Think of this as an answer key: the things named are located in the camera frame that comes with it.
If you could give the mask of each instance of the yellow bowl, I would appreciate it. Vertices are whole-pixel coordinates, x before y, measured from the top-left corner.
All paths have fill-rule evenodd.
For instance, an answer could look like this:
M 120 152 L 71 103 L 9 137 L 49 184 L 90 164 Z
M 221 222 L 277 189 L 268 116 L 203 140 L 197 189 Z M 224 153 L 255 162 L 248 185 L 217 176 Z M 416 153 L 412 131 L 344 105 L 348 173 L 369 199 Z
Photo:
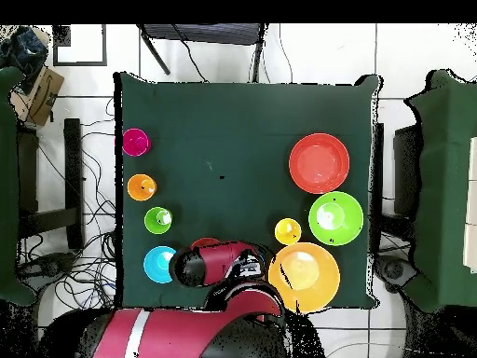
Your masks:
M 285 308 L 310 313 L 332 301 L 340 275 L 328 251 L 317 244 L 299 242 L 279 251 L 268 269 L 268 281 L 279 291 Z
M 275 225 L 275 238 L 281 244 L 290 245 L 298 242 L 302 236 L 302 228 L 292 218 L 283 218 Z

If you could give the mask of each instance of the green cup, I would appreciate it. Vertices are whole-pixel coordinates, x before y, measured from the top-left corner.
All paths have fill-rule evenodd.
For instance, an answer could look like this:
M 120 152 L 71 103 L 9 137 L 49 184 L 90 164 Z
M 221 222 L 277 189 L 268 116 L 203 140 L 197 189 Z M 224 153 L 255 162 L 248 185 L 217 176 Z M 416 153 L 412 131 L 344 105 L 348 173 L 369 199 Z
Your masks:
M 330 246 L 353 241 L 360 234 L 363 221 L 358 201 L 339 191 L 320 196 L 308 214 L 309 227 L 315 238 Z
M 155 235 L 166 233 L 172 224 L 172 214 L 162 207 L 153 207 L 144 216 L 147 230 Z

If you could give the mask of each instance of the orange cup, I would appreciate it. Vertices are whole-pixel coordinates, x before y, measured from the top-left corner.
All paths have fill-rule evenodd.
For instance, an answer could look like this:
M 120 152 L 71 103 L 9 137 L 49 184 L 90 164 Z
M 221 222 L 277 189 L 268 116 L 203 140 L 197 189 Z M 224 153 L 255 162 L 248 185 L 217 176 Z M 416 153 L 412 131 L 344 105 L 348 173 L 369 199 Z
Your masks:
M 128 181 L 128 193 L 134 200 L 148 200 L 155 192 L 156 182 L 146 174 L 134 174 Z

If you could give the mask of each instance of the floor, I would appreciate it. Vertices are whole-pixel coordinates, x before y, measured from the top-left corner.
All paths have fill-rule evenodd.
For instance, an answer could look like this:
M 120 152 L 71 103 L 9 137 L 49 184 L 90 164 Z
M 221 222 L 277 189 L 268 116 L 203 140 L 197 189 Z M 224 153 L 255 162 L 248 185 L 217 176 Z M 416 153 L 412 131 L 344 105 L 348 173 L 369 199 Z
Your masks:
M 51 34 L 51 26 L 38 27 Z M 290 68 L 279 44 L 280 35 L 293 68 L 294 83 L 354 84 L 360 76 L 369 74 L 384 78 L 378 102 L 378 120 L 385 125 L 383 211 L 393 213 L 392 136 L 397 129 L 416 122 L 403 99 L 424 89 L 426 75 L 433 69 L 451 68 L 467 80 L 477 75 L 476 25 L 282 24 L 279 34 L 279 25 L 273 23 L 266 34 L 264 56 L 271 83 L 291 81 Z M 69 48 L 58 49 L 59 62 L 102 61 L 101 25 L 72 25 L 71 37 Z M 62 127 L 66 117 L 79 117 L 85 125 L 83 134 L 114 132 L 114 122 L 94 123 L 111 119 L 107 113 L 114 113 L 110 103 L 114 91 L 113 72 L 126 71 L 150 81 L 200 80 L 180 42 L 155 40 L 154 44 L 171 69 L 170 76 L 164 75 L 134 25 L 106 25 L 107 65 L 54 67 L 65 79 L 53 108 L 54 121 L 41 128 L 38 135 L 41 146 L 60 172 L 64 172 Z M 205 43 L 190 43 L 189 46 L 199 70 L 210 82 L 249 81 L 252 47 Z M 50 67 L 53 65 L 52 52 L 50 43 L 47 60 Z M 263 63 L 260 81 L 268 83 Z M 113 137 L 91 134 L 83 140 L 83 147 L 101 164 L 100 190 L 114 201 Z M 85 161 L 98 171 L 98 165 L 92 160 L 85 158 Z M 38 153 L 38 169 L 39 210 L 64 207 L 64 182 L 41 152 Z M 86 167 L 84 176 L 86 202 L 96 210 L 94 178 Z M 85 223 L 91 218 L 90 208 L 85 205 Z M 114 229 L 114 218 L 102 215 L 98 219 L 103 232 Z M 86 225 L 86 239 L 97 233 L 94 222 Z M 44 237 L 45 242 L 36 249 L 37 253 L 67 251 L 64 229 L 47 232 Z M 37 237 L 30 238 L 27 248 L 36 243 Z M 392 244 L 383 239 L 383 246 Z M 96 257 L 99 253 L 99 243 L 93 243 L 85 256 Z M 58 293 L 65 301 L 71 300 L 63 287 L 58 287 Z M 401 358 L 405 338 L 401 299 L 389 294 L 376 277 L 373 294 L 380 302 L 376 309 L 332 309 L 310 315 L 329 358 Z M 48 325 L 68 309 L 55 297 L 54 285 L 50 286 L 41 300 L 39 325 Z

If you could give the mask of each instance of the green table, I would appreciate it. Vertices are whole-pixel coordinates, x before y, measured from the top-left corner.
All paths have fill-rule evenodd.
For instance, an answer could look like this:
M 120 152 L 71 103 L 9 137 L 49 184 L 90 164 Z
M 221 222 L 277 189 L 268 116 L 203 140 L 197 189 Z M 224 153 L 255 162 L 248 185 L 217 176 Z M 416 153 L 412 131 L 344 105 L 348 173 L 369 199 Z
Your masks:
M 307 224 L 318 195 L 296 186 L 288 158 L 302 137 L 323 131 L 348 148 L 350 171 L 339 190 L 353 195 L 365 212 L 371 153 L 371 98 L 379 78 L 356 86 L 145 83 L 116 77 L 122 92 L 123 131 L 139 128 L 152 142 L 138 158 L 123 154 L 123 300 L 125 307 L 200 307 L 209 288 L 158 284 L 143 271 L 143 258 L 158 245 L 174 249 L 201 237 L 255 241 L 275 253 L 282 247 L 273 229 L 283 217 L 296 219 L 301 241 L 320 244 Z M 145 173 L 157 182 L 147 201 L 132 200 L 126 184 Z M 143 223 L 148 209 L 171 210 L 163 235 Z M 341 272 L 333 307 L 371 308 L 366 294 L 368 223 L 352 243 L 328 247 Z
M 463 265 L 470 139 L 477 136 L 477 85 L 447 70 L 429 73 L 425 90 L 408 99 L 424 146 L 416 212 L 419 269 L 404 292 L 426 312 L 448 305 L 477 307 L 477 274 Z

